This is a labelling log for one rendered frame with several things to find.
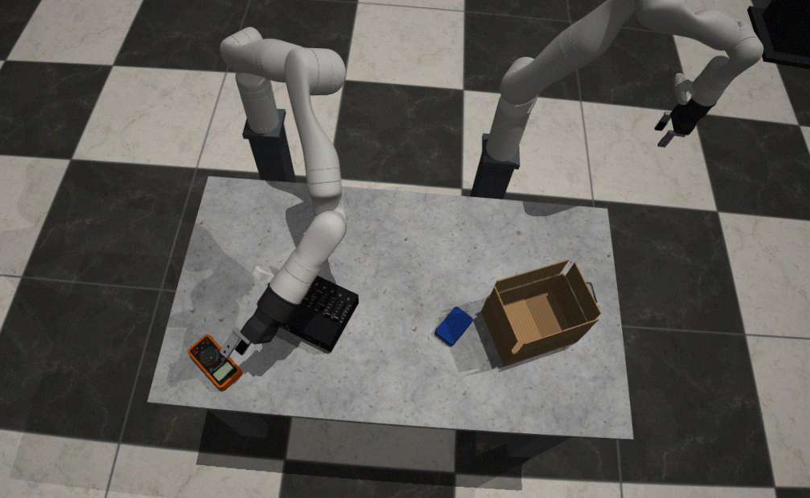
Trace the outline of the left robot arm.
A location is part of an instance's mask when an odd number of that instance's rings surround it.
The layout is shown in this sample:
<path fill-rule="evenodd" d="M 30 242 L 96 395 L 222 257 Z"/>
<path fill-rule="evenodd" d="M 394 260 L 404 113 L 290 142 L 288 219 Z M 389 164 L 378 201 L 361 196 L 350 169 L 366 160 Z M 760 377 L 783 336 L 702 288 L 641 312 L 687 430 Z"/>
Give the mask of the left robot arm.
<path fill-rule="evenodd" d="M 648 29 L 725 50 L 730 60 L 715 56 L 701 71 L 700 81 L 709 90 L 725 90 L 764 52 L 758 35 L 744 20 L 718 10 L 693 14 L 686 0 L 607 0 L 564 29 L 535 59 L 513 62 L 500 83 L 501 96 L 485 146 L 490 157 L 501 162 L 515 157 L 539 93 L 605 53 L 635 11 L 638 22 Z"/>

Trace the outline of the black lighting desk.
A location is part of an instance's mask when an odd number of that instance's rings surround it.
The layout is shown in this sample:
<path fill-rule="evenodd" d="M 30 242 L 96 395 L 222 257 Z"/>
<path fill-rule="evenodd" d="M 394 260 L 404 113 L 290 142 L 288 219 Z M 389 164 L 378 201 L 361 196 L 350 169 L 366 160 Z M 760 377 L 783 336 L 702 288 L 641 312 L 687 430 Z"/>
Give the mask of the black lighting desk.
<path fill-rule="evenodd" d="M 317 276 L 301 305 L 279 327 L 332 352 L 357 305 L 357 294 Z"/>

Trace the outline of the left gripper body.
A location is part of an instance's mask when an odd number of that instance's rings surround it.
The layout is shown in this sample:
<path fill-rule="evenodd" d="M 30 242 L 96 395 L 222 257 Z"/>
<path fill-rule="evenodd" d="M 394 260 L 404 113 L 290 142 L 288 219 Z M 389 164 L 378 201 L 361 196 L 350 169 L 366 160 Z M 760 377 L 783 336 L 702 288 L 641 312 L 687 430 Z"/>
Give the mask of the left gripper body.
<path fill-rule="evenodd" d="M 721 92 L 709 90 L 700 81 L 700 75 L 692 82 L 681 73 L 675 75 L 673 85 L 679 103 L 671 112 L 673 130 L 679 135 L 689 135 L 697 122 L 716 105 L 724 90 Z"/>

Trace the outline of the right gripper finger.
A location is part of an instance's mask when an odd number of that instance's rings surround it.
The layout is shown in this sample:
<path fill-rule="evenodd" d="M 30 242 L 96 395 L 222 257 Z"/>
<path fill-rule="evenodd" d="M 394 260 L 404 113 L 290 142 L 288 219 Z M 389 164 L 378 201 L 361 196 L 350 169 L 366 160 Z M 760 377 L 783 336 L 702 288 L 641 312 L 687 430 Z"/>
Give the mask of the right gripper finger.
<path fill-rule="evenodd" d="M 236 350 L 236 351 L 237 351 L 237 352 L 238 352 L 240 355 L 244 355 L 244 353 L 246 352 L 246 350 L 247 350 L 247 348 L 248 348 L 249 346 L 250 346 L 250 344 L 246 344 L 246 343 L 245 343 L 245 341 L 240 340 L 240 341 L 239 341 L 239 344 L 237 345 L 237 347 L 235 348 L 235 350 Z"/>
<path fill-rule="evenodd" d="M 247 338 L 241 334 L 241 331 L 237 327 L 234 327 L 234 329 L 232 330 L 232 334 L 229 336 L 229 338 L 223 345 L 222 349 L 220 350 L 220 353 L 226 359 L 229 358 L 229 356 L 237 346 L 237 343 L 239 342 L 240 339 L 245 341 L 246 344 L 251 344 L 251 341 L 247 340 Z"/>

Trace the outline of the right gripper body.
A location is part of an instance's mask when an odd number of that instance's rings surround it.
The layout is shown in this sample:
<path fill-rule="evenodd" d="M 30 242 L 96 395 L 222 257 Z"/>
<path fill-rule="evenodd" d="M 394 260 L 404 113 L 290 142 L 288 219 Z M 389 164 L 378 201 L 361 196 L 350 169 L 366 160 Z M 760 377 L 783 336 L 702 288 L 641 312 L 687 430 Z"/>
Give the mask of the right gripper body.
<path fill-rule="evenodd" d="M 286 323 L 301 304 L 311 284 L 296 279 L 284 267 L 254 267 L 251 274 L 269 283 L 241 334 L 253 344 L 269 343 L 280 324 Z"/>

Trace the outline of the brown cardboard box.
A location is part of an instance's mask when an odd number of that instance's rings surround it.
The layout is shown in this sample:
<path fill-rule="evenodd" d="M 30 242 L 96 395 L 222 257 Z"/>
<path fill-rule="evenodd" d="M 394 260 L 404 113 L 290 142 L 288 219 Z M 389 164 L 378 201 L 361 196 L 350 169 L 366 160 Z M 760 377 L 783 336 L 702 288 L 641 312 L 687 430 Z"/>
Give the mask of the brown cardboard box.
<path fill-rule="evenodd" d="M 568 261 L 496 281 L 481 313 L 504 367 L 577 343 L 599 320 L 577 264 L 561 273 Z"/>

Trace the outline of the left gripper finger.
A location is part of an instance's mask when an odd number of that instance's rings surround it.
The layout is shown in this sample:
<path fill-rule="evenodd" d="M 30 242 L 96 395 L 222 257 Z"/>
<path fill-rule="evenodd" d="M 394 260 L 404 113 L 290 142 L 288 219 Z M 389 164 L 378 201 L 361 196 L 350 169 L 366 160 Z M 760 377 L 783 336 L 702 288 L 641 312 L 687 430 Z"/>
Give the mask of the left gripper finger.
<path fill-rule="evenodd" d="M 656 131 L 663 131 L 664 127 L 668 124 L 668 121 L 671 119 L 671 112 L 664 112 L 664 116 L 661 120 L 657 123 L 655 130 Z"/>
<path fill-rule="evenodd" d="M 667 134 L 663 136 L 663 138 L 660 140 L 660 142 L 657 144 L 657 146 L 658 147 L 666 147 L 669 144 L 669 142 L 673 139 L 674 136 L 685 137 L 686 135 L 679 135 L 679 134 L 676 134 L 674 131 L 669 130 L 667 132 Z"/>

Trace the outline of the orange digital multimeter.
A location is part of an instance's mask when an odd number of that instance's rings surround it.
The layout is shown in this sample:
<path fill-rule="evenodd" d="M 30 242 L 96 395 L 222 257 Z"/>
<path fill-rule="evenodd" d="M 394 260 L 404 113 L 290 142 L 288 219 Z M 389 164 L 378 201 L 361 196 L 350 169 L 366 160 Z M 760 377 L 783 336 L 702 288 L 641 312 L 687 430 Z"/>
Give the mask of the orange digital multimeter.
<path fill-rule="evenodd" d="M 222 391 L 227 390 L 243 372 L 230 358 L 220 353 L 221 347 L 210 335 L 204 335 L 189 348 L 190 357 Z"/>

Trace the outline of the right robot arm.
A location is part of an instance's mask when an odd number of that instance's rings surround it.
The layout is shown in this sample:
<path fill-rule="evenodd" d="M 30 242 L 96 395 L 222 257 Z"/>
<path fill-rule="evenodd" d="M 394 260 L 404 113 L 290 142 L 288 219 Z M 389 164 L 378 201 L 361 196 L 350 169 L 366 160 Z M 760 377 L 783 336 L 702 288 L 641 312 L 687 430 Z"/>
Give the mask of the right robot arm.
<path fill-rule="evenodd" d="M 220 54 L 225 64 L 236 71 L 235 81 L 247 123 L 254 132 L 269 133 L 278 126 L 271 81 L 287 84 L 303 148 L 314 220 L 283 266 L 296 279 L 312 284 L 342 242 L 347 217 L 339 157 L 315 118 L 310 95 L 329 95 L 340 90 L 346 79 L 346 67 L 333 50 L 296 47 L 302 46 L 263 39 L 257 29 L 247 27 L 225 38 Z"/>

